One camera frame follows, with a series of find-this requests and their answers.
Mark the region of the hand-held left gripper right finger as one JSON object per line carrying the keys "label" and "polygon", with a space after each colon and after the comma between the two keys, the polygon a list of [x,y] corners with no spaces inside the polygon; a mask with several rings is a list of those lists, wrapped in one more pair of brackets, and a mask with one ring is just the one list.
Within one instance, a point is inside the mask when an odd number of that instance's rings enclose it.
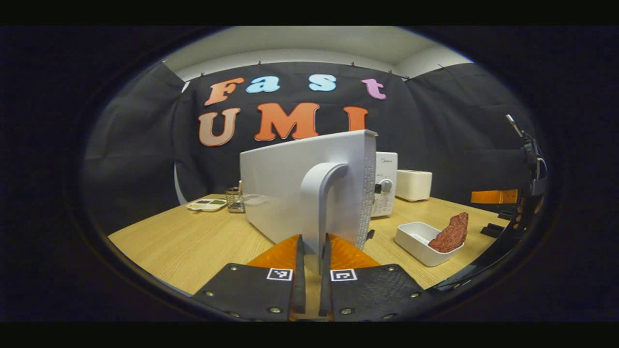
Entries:
{"label": "hand-held left gripper right finger", "polygon": [[327,234],[319,315],[329,321],[407,321],[433,297],[398,264],[379,264],[340,236]]}

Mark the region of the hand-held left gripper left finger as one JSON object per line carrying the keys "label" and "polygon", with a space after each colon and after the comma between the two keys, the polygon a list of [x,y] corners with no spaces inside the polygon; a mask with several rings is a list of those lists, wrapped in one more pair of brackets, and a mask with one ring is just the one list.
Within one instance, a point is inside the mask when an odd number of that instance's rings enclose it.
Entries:
{"label": "hand-held left gripper left finger", "polygon": [[304,257],[303,238],[293,235],[246,264],[226,264],[192,299],[231,319],[294,320],[306,308]]}

